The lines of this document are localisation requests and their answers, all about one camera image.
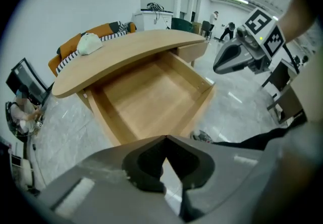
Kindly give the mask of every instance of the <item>open drawer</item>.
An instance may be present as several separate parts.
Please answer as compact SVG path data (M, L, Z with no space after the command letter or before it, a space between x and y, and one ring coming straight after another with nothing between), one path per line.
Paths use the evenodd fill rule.
M214 91L214 85L170 51L125 65L85 90L115 146L157 135L187 137Z

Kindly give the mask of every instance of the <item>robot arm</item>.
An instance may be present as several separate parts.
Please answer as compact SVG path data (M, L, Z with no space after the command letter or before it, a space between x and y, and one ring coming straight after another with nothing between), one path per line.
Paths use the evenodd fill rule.
M277 22L267 12L257 8L237 28L236 37L221 47L213 70L225 74L248 66L255 74L268 71L273 56L285 41Z

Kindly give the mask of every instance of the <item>white cabinet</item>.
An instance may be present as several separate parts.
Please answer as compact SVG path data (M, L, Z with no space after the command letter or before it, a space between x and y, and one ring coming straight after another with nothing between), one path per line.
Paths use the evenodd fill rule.
M167 29L172 26L173 13L142 11L134 14L134 23L138 31Z

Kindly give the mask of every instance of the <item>curved desk top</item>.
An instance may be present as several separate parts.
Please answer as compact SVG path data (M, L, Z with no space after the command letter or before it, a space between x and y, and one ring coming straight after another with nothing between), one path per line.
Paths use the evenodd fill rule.
M79 92L116 69L171 48L204 42L197 34L180 30L149 30L103 43L90 55L69 62L57 76L52 93L63 98Z

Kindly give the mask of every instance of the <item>glossy tile floor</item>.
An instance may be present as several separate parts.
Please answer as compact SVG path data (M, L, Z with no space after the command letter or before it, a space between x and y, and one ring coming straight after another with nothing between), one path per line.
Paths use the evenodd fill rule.
M273 99L260 89L269 73L255 76L249 69L225 75L214 73L213 62L221 46L212 40L205 55L195 62L196 71L217 84L216 96L196 128L214 141L229 142L276 128L278 124L266 110ZM112 147L92 112L76 95L64 99L50 96L45 107L43 127L31 141L36 150L32 146L29 149L35 185L40 190L87 156ZM164 165L162 181L168 188L166 200L178 212L181 185L169 163Z

